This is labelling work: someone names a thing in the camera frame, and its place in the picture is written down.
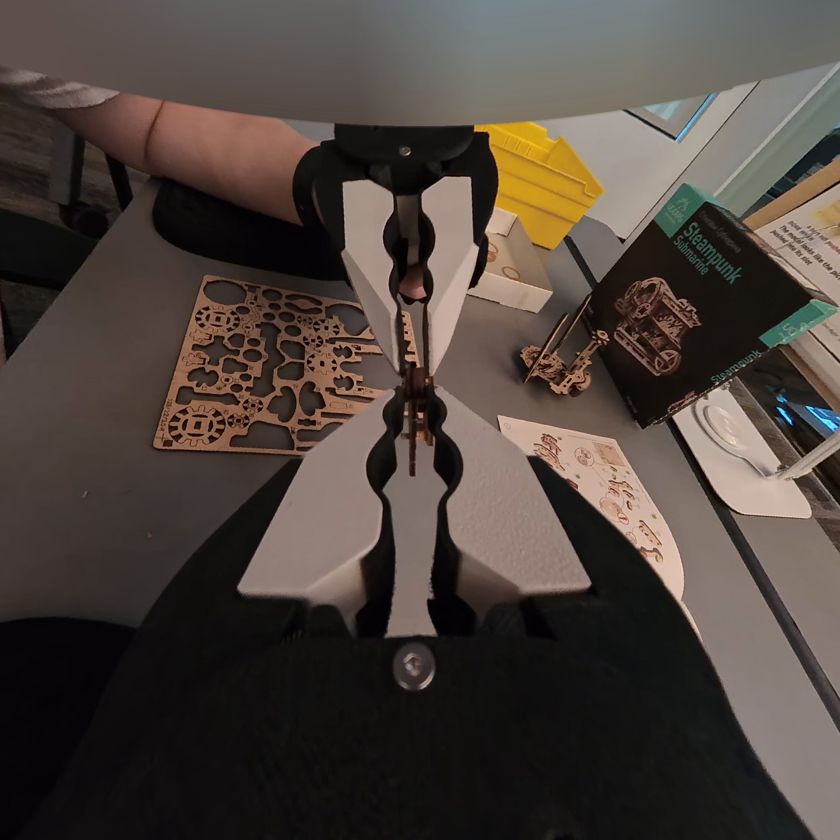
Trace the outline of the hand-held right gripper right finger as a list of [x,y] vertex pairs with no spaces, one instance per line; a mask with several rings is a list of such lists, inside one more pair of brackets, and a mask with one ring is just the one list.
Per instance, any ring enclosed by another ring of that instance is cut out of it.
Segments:
[[439,636],[470,635],[496,605],[587,591],[592,583],[529,459],[442,387],[429,390],[437,506],[429,615]]

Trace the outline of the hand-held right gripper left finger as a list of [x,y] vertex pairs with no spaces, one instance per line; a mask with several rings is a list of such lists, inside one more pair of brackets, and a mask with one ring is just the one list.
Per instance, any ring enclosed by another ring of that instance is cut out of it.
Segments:
[[395,541],[384,488],[396,472],[403,389],[378,397],[310,450],[238,584],[247,597],[331,605],[360,636],[383,636]]

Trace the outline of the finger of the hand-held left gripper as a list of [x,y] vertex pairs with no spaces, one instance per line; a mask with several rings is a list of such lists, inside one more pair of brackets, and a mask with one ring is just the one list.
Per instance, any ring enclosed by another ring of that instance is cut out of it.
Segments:
[[400,223],[394,195],[370,180],[343,184],[342,259],[371,330],[395,373],[405,369],[395,258]]
[[433,234],[426,258],[431,284],[424,312],[424,365],[435,376],[454,336],[479,247],[474,238],[471,178],[448,175],[428,187],[420,208]]

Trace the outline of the small wooden gear assembly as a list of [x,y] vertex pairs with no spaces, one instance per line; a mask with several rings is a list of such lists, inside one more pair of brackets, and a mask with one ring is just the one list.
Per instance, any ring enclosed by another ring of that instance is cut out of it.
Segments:
[[434,446],[434,432],[429,425],[428,397],[434,390],[434,378],[423,366],[409,362],[403,375],[404,426],[401,439],[408,443],[408,475],[417,475],[417,447]]

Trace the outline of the laser-cut wooden parts sheet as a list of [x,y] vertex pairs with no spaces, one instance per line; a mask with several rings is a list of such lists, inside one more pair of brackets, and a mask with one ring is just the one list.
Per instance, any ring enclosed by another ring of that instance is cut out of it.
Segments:
[[205,276],[153,446],[302,456],[388,371],[358,303]]

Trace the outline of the person's left forearm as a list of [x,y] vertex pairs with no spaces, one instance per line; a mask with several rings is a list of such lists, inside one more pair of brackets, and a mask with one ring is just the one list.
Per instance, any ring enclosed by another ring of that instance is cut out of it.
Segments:
[[292,180],[315,143],[286,123],[126,93],[54,116],[128,167],[299,224]]

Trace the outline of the partly built wooden model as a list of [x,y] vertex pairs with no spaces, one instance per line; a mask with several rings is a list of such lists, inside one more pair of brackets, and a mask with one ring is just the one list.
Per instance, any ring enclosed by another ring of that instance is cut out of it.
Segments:
[[589,330],[589,341],[575,354],[572,362],[565,363],[560,357],[560,348],[568,339],[574,326],[582,319],[592,294],[586,296],[574,315],[566,312],[553,327],[542,346],[529,345],[520,352],[527,372],[523,382],[538,377],[549,384],[550,389],[562,396],[578,396],[592,383],[589,367],[592,356],[609,342],[603,330]]

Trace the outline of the black model kit box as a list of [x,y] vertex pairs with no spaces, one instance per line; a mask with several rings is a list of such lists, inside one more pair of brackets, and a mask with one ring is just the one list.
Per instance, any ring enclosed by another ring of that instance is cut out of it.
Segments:
[[604,365],[647,428],[836,310],[729,210],[685,183],[594,288],[584,323],[607,334]]

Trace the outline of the white cardboard tray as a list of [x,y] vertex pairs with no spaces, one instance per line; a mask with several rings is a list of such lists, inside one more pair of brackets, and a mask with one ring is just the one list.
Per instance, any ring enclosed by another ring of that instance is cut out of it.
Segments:
[[514,213],[495,207],[486,229],[486,267],[473,297],[526,312],[539,312],[553,289],[540,258],[521,220]]

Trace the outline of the open instruction booklet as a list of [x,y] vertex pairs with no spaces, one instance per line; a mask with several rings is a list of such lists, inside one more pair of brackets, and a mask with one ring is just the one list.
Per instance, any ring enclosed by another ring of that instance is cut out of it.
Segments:
[[541,458],[600,510],[681,601],[684,567],[674,536],[615,439],[512,416],[497,421],[505,437]]

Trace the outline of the yellow plastic bin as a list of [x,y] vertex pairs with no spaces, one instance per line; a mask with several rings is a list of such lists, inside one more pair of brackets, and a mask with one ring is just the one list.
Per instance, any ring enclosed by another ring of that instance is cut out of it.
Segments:
[[516,214],[531,241],[553,250],[604,193],[563,138],[534,122],[478,124],[488,132],[499,186],[496,206]]

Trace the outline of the black wrist rest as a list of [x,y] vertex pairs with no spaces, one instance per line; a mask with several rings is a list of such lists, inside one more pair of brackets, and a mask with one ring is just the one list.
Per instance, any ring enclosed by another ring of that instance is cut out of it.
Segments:
[[152,220],[166,242],[196,256],[350,283],[339,252],[321,229],[256,213],[178,182],[161,181]]

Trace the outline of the white desk stand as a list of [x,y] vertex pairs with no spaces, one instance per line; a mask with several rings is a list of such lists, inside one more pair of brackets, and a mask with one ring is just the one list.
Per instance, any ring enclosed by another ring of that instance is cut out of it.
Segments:
[[783,467],[729,389],[719,387],[675,415],[673,421],[712,489],[745,516],[808,519],[811,506],[795,480],[839,449],[835,431],[810,454]]

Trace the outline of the dark office chair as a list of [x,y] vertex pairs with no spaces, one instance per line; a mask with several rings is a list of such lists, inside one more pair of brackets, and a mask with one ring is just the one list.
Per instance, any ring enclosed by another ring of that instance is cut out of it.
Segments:
[[8,98],[1,130],[5,361],[148,177]]

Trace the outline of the printed instruction board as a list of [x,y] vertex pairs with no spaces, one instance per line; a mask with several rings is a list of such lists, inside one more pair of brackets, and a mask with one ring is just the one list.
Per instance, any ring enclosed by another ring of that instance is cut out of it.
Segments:
[[[759,228],[758,235],[836,305],[839,303],[839,185]],[[821,379],[838,380],[839,313],[785,348]]]

